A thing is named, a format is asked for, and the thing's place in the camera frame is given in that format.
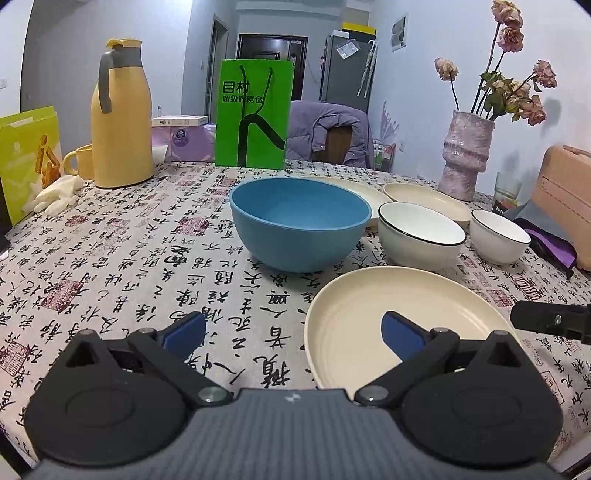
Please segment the cream deep plate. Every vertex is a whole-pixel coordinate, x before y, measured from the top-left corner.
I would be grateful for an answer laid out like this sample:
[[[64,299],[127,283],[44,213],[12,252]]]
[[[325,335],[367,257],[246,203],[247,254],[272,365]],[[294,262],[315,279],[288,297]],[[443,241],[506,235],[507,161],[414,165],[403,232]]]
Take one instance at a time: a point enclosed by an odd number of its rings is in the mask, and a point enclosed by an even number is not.
[[[395,202],[420,205],[445,215],[463,228],[469,226],[471,209],[437,190],[420,185],[390,183],[383,186],[383,191]]]

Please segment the small white black-rimmed bowl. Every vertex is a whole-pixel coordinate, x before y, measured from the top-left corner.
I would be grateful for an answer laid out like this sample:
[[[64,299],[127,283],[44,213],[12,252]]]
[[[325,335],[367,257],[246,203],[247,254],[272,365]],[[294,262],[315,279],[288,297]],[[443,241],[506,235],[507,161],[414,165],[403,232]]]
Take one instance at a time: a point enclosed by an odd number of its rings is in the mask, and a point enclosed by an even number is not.
[[[530,235],[513,221],[478,209],[471,212],[470,238],[479,256],[495,265],[515,263],[531,243]]]

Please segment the dried pink roses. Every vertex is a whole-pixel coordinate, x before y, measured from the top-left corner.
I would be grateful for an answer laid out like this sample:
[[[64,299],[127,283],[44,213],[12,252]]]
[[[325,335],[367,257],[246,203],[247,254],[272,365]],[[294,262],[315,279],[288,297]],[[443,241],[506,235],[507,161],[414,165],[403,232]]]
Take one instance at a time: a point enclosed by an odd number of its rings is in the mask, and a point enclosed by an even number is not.
[[[511,1],[494,0],[491,11],[496,22],[486,69],[470,112],[485,120],[509,115],[514,122],[525,119],[535,126],[547,119],[540,92],[557,86],[557,77],[546,60],[538,60],[523,80],[504,75],[501,64],[506,55],[523,50],[524,20],[521,10]]]

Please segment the pink textured vase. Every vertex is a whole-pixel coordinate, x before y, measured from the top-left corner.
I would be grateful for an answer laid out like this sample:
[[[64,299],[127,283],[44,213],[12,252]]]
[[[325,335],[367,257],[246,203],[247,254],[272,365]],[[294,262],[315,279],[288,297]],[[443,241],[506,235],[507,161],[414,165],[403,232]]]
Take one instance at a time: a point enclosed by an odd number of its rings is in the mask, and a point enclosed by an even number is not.
[[[472,201],[478,175],[487,169],[495,123],[455,111],[444,140],[445,167],[438,190],[457,200]]]

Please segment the yellow mug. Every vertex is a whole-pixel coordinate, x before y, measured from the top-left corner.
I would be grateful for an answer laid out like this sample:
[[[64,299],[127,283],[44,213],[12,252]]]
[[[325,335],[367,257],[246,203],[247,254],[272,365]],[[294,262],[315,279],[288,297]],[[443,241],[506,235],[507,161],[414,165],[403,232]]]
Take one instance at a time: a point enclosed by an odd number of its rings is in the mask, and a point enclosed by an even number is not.
[[[80,176],[83,180],[94,179],[92,146],[84,145],[66,154],[62,161],[64,173]]]

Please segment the yellow-green snack box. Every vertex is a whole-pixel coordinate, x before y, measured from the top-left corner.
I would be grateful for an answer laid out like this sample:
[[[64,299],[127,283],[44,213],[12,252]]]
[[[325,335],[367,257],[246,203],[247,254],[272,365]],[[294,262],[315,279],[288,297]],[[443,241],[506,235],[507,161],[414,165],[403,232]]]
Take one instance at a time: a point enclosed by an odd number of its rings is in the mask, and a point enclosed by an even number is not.
[[[64,174],[59,121],[53,106],[1,118],[1,204],[10,226],[27,204]]]

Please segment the pink handbag case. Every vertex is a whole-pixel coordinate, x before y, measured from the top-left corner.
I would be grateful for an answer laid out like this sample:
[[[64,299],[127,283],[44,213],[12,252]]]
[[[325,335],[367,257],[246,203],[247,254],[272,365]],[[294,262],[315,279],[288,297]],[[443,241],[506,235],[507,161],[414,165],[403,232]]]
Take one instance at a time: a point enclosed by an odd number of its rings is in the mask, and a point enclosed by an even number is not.
[[[568,145],[551,146],[532,194],[532,200],[570,238],[581,270],[590,271],[590,153]]]

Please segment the purple tissue pack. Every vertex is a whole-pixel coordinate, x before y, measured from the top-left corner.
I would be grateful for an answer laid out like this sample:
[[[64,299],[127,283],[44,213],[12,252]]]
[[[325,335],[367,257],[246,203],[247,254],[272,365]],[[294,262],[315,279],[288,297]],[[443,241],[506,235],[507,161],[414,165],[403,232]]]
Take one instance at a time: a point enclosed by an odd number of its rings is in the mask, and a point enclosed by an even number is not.
[[[153,153],[160,163],[213,163],[215,133],[214,124],[152,127]]]

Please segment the wooden chair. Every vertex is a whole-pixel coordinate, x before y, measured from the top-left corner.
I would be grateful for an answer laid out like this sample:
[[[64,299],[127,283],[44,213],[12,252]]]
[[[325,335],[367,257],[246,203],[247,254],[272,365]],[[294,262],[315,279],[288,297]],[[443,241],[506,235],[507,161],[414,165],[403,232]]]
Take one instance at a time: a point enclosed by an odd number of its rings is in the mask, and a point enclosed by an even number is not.
[[[352,138],[353,130],[349,126],[329,129],[325,137],[325,150],[318,153],[318,159],[321,162],[342,165],[351,147]]]

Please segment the yellow thermos jug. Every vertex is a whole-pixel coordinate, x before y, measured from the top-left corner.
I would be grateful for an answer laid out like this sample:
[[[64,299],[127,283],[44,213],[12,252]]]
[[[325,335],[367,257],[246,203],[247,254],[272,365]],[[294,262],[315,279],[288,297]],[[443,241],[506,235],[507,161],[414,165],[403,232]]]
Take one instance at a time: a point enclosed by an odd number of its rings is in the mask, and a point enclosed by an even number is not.
[[[91,100],[93,180],[102,189],[140,184],[153,177],[151,94],[142,42],[111,39],[100,58]]]

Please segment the green paper shopping bag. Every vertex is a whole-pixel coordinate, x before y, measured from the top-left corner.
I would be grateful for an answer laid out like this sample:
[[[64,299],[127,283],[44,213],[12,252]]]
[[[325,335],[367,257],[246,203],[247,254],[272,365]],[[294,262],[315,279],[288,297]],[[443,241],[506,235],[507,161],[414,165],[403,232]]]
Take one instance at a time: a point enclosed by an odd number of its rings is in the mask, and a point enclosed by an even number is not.
[[[288,61],[222,62],[214,145],[216,165],[283,169],[293,81],[294,65]]]

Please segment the purple puffer jacket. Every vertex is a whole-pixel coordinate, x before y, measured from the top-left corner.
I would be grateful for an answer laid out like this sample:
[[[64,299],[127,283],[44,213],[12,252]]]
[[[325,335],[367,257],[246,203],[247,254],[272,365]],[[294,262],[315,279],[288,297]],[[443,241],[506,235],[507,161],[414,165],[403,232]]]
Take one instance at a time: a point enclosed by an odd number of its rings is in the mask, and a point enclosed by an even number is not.
[[[362,110],[334,103],[290,102],[287,159],[311,161],[315,154],[327,149],[329,130],[342,127],[351,129],[352,133],[342,164],[374,169],[374,141],[368,115]]]

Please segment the grey purple cloth pouch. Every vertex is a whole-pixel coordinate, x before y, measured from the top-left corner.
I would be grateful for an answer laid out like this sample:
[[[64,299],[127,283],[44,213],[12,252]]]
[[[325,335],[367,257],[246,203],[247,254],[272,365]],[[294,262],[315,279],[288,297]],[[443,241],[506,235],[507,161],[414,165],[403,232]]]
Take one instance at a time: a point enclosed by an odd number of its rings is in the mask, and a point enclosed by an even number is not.
[[[533,200],[508,209],[503,216],[523,228],[531,237],[530,248],[561,271],[569,280],[578,254],[564,229]]]

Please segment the wall picture frame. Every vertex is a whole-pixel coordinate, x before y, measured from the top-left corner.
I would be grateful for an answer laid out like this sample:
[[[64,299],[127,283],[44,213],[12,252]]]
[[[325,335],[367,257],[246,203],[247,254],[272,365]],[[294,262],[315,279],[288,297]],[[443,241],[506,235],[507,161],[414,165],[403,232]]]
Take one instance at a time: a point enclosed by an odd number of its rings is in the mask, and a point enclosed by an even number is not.
[[[392,51],[398,51],[407,45],[407,30],[409,25],[409,16],[405,14],[399,18],[392,27],[391,48]]]

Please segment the white gloves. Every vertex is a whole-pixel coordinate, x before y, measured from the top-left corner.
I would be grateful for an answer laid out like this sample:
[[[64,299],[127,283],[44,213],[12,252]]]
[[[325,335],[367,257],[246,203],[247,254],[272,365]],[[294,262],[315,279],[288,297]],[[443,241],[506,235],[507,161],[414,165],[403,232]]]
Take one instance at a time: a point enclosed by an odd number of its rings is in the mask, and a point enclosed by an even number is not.
[[[49,217],[57,216],[78,203],[78,192],[84,185],[85,181],[80,176],[64,175],[42,189],[34,199],[25,203],[21,210],[24,213],[44,212]]]

